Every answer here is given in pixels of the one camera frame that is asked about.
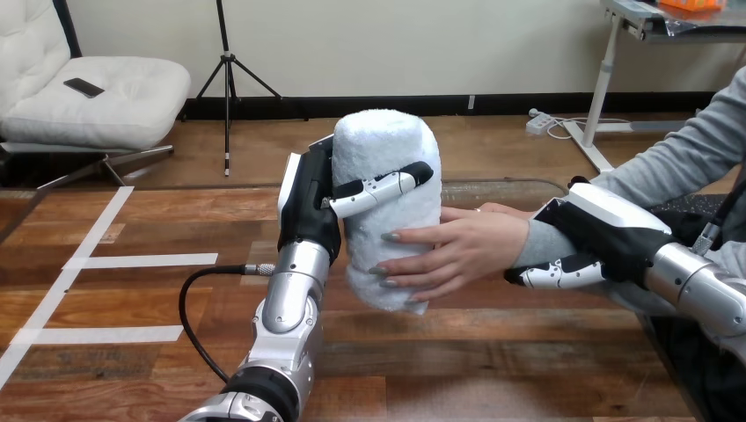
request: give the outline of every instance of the white towel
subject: white towel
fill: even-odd
[[[424,314],[426,303],[406,304],[411,288],[381,287],[385,277],[368,274],[379,262],[419,255],[432,245],[385,242],[395,229],[434,226],[441,214],[441,160],[435,136],[422,119],[392,110],[369,110],[346,116],[334,129],[332,175],[335,186],[370,179],[423,161],[433,169],[424,185],[370,211],[345,219],[347,282],[369,306],[390,312]]]

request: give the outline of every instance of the black tripod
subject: black tripod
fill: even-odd
[[[277,93],[277,91],[273,90],[272,87],[265,84],[264,81],[262,81],[258,76],[254,75],[254,73],[251,72],[246,66],[244,66],[243,63],[238,61],[236,55],[230,52],[230,49],[228,47],[228,34],[225,32],[223,0],[216,0],[216,4],[217,16],[220,19],[220,35],[223,38],[224,53],[220,56],[220,62],[217,64],[215,71],[212,72],[212,75],[210,75],[207,83],[205,84],[205,86],[202,87],[202,91],[200,91],[200,94],[197,95],[197,100],[199,101],[200,98],[202,98],[202,95],[204,95],[210,84],[212,84],[213,79],[215,79],[217,72],[222,66],[225,66],[225,177],[227,178],[230,174],[230,125],[233,123],[233,119],[230,116],[230,103],[232,102],[233,105],[237,105],[239,102],[241,102],[241,97],[236,95],[236,84],[233,79],[233,64],[239,66],[244,72],[254,78],[255,81],[260,83],[261,86],[265,87],[267,91],[272,92],[272,95],[280,100],[280,102],[283,102],[284,98],[282,97],[282,95]],[[304,120],[308,120],[308,118],[299,113],[298,110],[295,109],[295,107],[294,112],[296,115],[302,116]]]

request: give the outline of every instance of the person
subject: person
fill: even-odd
[[[696,193],[739,164],[746,164],[746,68],[681,130],[590,183],[651,208]],[[736,183],[745,179],[742,170]],[[499,204],[486,204],[479,211],[445,207],[438,226],[384,235],[391,242],[439,247],[417,257],[382,262],[379,271],[387,273],[387,287],[418,287],[411,300],[419,302],[448,295],[489,274],[574,253],[560,232],[530,220],[532,214]],[[701,228],[686,227],[685,220],[673,222],[675,234],[678,230],[688,232],[685,238],[692,233],[696,238],[696,229]],[[706,257],[744,277],[746,198],[736,202],[726,220],[720,248]],[[656,336],[707,420],[746,420],[746,371],[733,355],[720,353],[695,323],[677,318],[666,302],[633,283],[608,281],[589,291],[655,318]]]

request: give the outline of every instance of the robotic arm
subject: robotic arm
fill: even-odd
[[[280,239],[267,297],[252,321],[254,344],[220,393],[181,422],[296,422],[311,394],[314,362],[322,345],[319,315],[329,268],[340,253],[339,219],[392,200],[433,176],[415,163],[372,180],[333,189],[333,138],[292,154],[278,200]]]
[[[701,256],[713,225],[687,248],[648,211],[590,184],[573,185],[533,218],[557,227],[581,254],[509,270],[506,280],[529,288],[634,282],[698,321],[714,344],[746,364],[746,280]]]

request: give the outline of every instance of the human hand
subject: human hand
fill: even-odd
[[[493,202],[487,202],[477,209],[483,213],[503,213],[507,215],[513,215],[518,218],[523,218],[524,220],[529,220],[536,213],[536,211],[521,211],[519,209],[508,207],[502,204],[495,204]]]
[[[444,207],[441,222],[385,234],[384,240],[390,242],[440,247],[420,256],[384,261],[370,273],[386,275],[382,283],[386,287],[421,288],[410,302],[426,302],[510,268],[529,235],[528,219],[505,213]]]

